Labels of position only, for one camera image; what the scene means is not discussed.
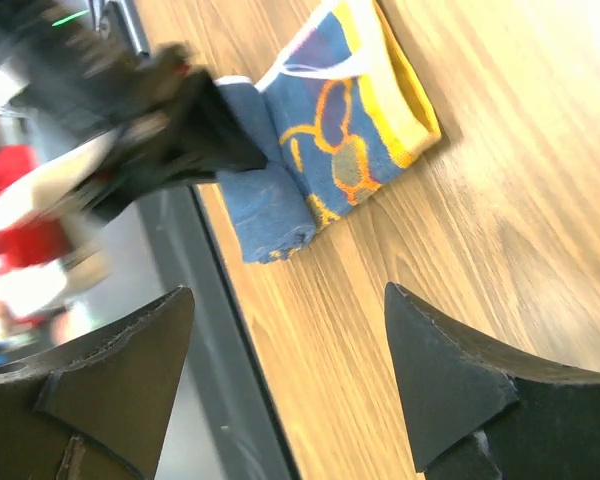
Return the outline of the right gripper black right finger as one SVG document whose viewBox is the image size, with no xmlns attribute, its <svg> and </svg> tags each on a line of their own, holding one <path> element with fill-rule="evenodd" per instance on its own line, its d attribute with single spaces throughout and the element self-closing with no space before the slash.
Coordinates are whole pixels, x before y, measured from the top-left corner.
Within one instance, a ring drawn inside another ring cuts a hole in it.
<svg viewBox="0 0 600 480">
<path fill-rule="evenodd" d="M 600 479 L 600 372 L 514 348 L 396 283 L 385 325 L 419 473 Z"/>
</svg>

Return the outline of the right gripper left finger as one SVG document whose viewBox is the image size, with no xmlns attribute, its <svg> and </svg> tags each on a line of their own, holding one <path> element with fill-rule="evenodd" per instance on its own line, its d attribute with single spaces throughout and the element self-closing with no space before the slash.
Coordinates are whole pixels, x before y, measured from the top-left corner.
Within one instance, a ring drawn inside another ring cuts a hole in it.
<svg viewBox="0 0 600 480">
<path fill-rule="evenodd" d="M 178 287 L 0 366 L 0 479 L 152 479 L 194 323 Z"/>
</svg>

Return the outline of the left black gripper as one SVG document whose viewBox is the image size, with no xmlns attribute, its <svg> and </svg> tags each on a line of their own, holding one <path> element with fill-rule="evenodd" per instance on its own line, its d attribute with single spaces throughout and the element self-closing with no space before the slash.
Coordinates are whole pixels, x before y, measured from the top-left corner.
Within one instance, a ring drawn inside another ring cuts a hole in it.
<svg viewBox="0 0 600 480">
<path fill-rule="evenodd" d="M 69 151 L 109 131 L 116 137 L 94 173 L 33 218 L 81 211 L 110 220 L 157 190 L 266 167 L 182 45 L 140 63 L 65 13 L 57 1 L 0 1 L 0 107 L 45 114 L 74 137 Z"/>
</svg>

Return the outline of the yellow and blue cartoon towel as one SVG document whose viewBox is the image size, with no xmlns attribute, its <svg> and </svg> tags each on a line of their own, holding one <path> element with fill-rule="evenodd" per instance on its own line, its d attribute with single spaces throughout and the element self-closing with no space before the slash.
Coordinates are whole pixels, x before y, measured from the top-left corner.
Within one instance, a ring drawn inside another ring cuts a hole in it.
<svg viewBox="0 0 600 480">
<path fill-rule="evenodd" d="M 285 260 L 434 145 L 434 108 L 374 1 L 325 1 L 258 81 L 218 87 L 266 155 L 219 178 L 247 263 Z"/>
</svg>

